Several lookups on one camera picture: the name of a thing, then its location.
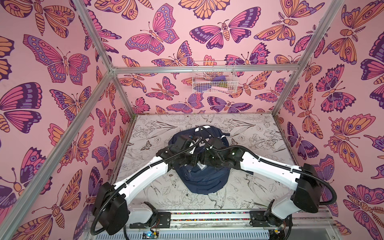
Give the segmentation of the navy blue student backpack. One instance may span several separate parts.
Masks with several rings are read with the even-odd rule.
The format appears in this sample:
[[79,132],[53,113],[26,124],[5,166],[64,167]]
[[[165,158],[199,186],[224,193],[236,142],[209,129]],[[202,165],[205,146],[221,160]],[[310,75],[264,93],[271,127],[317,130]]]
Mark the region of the navy blue student backpack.
[[[226,147],[230,146],[229,141],[227,140],[227,137],[229,137],[230,134],[223,133],[220,129],[213,126],[203,126],[201,128],[181,131],[170,139],[169,145],[174,144],[177,138],[182,135],[202,138],[199,147],[196,149],[196,152],[199,153],[197,163],[201,163],[199,161],[200,153],[203,151],[205,143],[210,139],[221,139]],[[205,169],[201,170],[196,164],[194,167],[185,165],[177,169],[176,172],[192,193],[208,195],[221,190],[227,184],[230,168],[214,168],[207,166]]]

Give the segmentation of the clear pen with red cap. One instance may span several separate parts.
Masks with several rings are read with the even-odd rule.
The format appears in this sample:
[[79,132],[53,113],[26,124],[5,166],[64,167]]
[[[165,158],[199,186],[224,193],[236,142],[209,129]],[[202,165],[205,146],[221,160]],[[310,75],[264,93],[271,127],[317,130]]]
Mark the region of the clear pen with red cap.
[[201,163],[197,163],[197,166],[198,166],[201,170],[203,170],[203,169],[205,169],[205,168],[207,167],[206,165],[201,164]]

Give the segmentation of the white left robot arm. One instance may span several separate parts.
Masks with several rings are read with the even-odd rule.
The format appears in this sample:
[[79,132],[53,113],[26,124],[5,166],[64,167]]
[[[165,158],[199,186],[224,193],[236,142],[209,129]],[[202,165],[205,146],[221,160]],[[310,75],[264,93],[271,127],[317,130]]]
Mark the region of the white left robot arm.
[[114,235],[123,229],[132,213],[128,206],[137,194],[174,167],[189,164],[198,155],[196,148],[202,140],[202,137],[180,136],[130,177],[114,185],[103,184],[92,210],[90,234],[97,236],[106,231]]

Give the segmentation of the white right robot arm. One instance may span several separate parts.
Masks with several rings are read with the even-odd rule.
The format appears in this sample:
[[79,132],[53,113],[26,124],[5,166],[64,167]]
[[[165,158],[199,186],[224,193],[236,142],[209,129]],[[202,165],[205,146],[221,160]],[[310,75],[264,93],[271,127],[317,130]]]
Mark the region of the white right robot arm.
[[240,145],[226,147],[219,138],[203,139],[203,142],[205,156],[202,159],[205,165],[253,172],[290,189],[280,199],[271,201],[266,212],[268,219],[283,220],[299,211],[317,213],[320,206],[332,205],[337,201],[334,188],[318,177],[312,165],[282,164],[256,155]]

